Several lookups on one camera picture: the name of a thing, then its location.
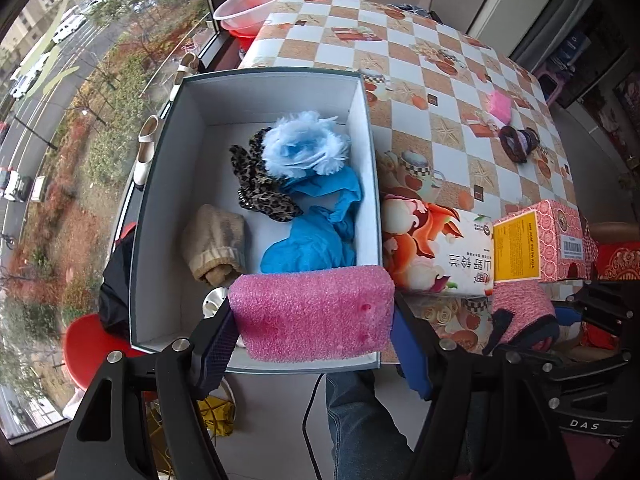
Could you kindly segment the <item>red plastic stool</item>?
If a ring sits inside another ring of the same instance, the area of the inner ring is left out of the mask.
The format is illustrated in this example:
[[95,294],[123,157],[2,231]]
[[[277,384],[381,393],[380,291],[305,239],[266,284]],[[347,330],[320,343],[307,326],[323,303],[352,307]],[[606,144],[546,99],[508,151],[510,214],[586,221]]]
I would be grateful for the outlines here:
[[63,338],[63,356],[70,377],[82,390],[88,390],[94,376],[112,351],[126,358],[143,356],[126,339],[107,333],[96,313],[76,318],[67,327]]

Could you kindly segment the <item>blue shower cap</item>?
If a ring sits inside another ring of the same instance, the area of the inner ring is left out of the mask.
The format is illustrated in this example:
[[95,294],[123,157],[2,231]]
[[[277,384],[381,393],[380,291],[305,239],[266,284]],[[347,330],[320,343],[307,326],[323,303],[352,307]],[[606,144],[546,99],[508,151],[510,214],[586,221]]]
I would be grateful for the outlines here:
[[319,271],[356,264],[354,214],[311,206],[291,224],[290,235],[262,256],[262,274]]
[[289,180],[281,190],[290,197],[321,200],[313,203],[292,223],[291,235],[339,238],[351,242],[355,236],[355,214],[362,200],[356,172],[349,166],[334,174],[308,174]]

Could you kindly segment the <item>pink plastic basin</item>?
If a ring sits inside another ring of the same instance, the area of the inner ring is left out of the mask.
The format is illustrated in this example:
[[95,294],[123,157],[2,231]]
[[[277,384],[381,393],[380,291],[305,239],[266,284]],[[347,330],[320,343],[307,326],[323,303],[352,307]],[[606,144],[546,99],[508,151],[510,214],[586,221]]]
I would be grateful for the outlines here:
[[228,32],[256,36],[278,0],[227,0],[214,12],[214,20]]

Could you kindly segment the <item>beige knit sock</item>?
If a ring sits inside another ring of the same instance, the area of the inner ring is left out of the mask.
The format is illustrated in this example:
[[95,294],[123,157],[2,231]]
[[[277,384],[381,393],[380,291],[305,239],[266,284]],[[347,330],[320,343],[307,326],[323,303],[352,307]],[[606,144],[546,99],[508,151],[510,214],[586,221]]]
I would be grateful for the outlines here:
[[181,235],[181,253],[197,281],[227,286],[245,270],[245,220],[204,204]]

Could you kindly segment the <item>cream shoe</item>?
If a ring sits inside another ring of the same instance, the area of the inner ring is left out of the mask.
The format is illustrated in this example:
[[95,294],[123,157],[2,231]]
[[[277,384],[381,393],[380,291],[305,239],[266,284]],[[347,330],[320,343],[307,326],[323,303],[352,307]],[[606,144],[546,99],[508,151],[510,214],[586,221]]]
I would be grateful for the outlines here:
[[156,115],[150,115],[145,119],[138,134],[138,151],[134,162],[134,174],[132,180],[137,188],[143,188],[149,177],[158,135],[162,130],[162,122]]
[[168,96],[169,102],[172,102],[175,99],[180,86],[182,85],[186,77],[198,74],[200,72],[200,68],[201,60],[196,54],[188,52],[183,55],[176,69],[174,79],[172,80],[171,89]]

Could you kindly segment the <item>person legs in jeans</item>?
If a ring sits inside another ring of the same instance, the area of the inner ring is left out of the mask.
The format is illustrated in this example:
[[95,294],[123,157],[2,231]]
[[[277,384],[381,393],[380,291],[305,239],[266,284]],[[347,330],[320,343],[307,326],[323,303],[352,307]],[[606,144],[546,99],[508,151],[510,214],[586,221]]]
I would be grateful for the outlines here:
[[412,462],[406,437],[375,396],[372,370],[326,376],[326,414],[337,479],[401,479]]

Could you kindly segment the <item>pink fuzzy sock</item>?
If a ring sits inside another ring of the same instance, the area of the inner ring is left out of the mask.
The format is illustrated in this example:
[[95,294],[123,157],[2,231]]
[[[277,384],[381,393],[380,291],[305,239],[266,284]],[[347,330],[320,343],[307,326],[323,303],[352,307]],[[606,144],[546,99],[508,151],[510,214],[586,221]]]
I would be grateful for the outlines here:
[[484,356],[499,344],[545,352],[559,337],[553,304],[536,280],[495,284],[490,312],[492,331]]

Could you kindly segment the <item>cream polka dot scrunchie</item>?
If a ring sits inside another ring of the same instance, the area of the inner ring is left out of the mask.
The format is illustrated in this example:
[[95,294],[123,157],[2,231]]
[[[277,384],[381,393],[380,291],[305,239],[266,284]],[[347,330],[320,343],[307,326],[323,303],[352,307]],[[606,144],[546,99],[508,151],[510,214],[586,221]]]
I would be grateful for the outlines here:
[[228,287],[216,287],[204,298],[202,304],[203,318],[212,318],[227,300]]

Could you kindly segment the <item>red bucket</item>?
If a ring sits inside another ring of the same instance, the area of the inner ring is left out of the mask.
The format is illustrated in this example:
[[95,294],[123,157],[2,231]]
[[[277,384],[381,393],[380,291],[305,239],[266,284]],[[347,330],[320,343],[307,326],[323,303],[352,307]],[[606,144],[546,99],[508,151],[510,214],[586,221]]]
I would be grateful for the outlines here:
[[230,30],[229,34],[239,41],[239,56],[240,58],[244,58],[244,55],[246,55],[246,52],[255,40],[256,35],[244,34],[244,32],[239,32],[238,30]]

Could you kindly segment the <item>pink sponge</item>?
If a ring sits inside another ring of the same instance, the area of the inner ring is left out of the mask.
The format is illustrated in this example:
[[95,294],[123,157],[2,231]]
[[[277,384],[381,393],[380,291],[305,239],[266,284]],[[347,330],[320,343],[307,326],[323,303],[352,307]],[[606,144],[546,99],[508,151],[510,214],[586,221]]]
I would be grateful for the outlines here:
[[488,96],[487,111],[503,125],[511,123],[512,99],[501,91],[493,91]]
[[229,302],[248,356],[298,363],[358,358],[390,339],[395,285],[380,266],[250,274]]

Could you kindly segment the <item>pink patterned carton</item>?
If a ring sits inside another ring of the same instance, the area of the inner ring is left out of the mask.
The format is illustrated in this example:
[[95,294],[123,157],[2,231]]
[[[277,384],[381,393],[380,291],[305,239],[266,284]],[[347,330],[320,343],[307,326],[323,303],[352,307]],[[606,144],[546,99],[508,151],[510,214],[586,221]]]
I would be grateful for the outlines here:
[[494,223],[494,279],[556,283],[586,278],[587,249],[578,210],[542,200]]

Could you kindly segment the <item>leopard print scrunchie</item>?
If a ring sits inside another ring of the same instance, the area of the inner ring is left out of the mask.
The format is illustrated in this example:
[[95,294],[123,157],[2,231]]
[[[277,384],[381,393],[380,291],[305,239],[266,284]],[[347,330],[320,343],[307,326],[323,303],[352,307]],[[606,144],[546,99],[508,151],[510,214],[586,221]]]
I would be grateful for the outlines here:
[[283,180],[270,177],[262,160],[262,141],[270,128],[259,130],[248,148],[231,145],[231,166],[239,181],[238,199],[243,209],[264,214],[277,222],[290,222],[303,214],[292,198],[280,191]]

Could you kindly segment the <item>purple striped knit cuff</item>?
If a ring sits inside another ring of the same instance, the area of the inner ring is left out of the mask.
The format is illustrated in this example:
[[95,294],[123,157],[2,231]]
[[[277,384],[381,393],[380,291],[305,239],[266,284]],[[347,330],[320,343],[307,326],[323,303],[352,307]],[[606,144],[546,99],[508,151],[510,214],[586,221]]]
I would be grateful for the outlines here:
[[503,151],[514,164],[525,164],[528,156],[540,144],[538,133],[532,128],[516,130],[504,126],[499,131],[499,140]]

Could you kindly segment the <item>checkered tablecloth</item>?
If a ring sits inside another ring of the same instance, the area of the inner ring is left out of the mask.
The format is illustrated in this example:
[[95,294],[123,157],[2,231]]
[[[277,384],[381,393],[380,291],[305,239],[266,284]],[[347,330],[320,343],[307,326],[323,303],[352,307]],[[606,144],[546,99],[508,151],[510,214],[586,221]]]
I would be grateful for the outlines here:
[[[542,200],[577,209],[570,167],[534,76],[476,39],[428,18],[364,0],[278,0],[244,67],[356,70],[369,105],[380,208],[387,195],[482,214],[494,223]],[[487,111],[512,99],[511,123]],[[540,144],[514,164],[504,126],[532,128]],[[400,290],[439,336],[483,354],[489,297]]]

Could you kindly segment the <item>light blue fluffy scrunchie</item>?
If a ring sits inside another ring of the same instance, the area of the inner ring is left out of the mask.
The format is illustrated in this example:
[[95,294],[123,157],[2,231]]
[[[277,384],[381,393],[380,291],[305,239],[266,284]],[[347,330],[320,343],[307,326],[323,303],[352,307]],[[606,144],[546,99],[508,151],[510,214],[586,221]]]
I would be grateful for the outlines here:
[[350,137],[337,131],[337,117],[301,112],[281,118],[262,138],[262,162],[270,177],[329,176],[348,161]]

